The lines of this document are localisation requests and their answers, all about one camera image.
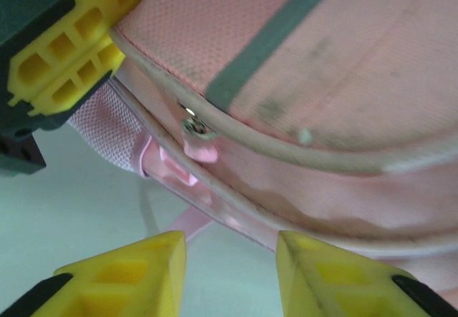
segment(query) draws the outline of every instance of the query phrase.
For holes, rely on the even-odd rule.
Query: white floor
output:
[[[186,208],[103,160],[69,127],[36,140],[48,168],[0,177],[0,311],[58,267],[161,232]],[[187,258],[182,317],[282,316],[272,253],[211,225]]]

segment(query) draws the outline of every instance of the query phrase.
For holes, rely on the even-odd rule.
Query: pink mesh fabric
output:
[[[141,154],[150,136],[109,82],[73,114],[69,123],[103,158],[143,175]]]

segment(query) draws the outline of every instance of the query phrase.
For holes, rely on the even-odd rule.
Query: metal grommet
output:
[[[216,137],[216,133],[196,117],[191,117],[183,120],[181,122],[181,127],[183,131],[189,135],[199,137],[202,140],[212,140]]]

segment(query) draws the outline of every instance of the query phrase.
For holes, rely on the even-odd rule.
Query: yellow plastic piece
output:
[[[55,272],[74,277],[33,317],[178,317],[185,235],[163,233]]]
[[[140,0],[75,2],[69,13],[11,59],[8,90],[14,97],[10,106],[30,102],[31,116],[66,111],[93,83],[121,65],[124,57],[119,50],[99,52],[107,46],[108,30]]]
[[[409,273],[281,231],[276,250],[285,317],[428,317],[391,277]]]
[[[29,116],[48,115],[66,111],[79,101],[87,90],[112,70],[113,74],[122,64],[124,54],[105,35],[83,57],[72,63],[67,71],[44,87],[32,101],[34,109]]]

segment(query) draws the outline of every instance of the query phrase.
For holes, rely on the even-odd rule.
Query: pink zipper pull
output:
[[[216,134],[196,117],[182,121],[182,138],[185,154],[202,163],[218,161],[218,151],[211,142]]]

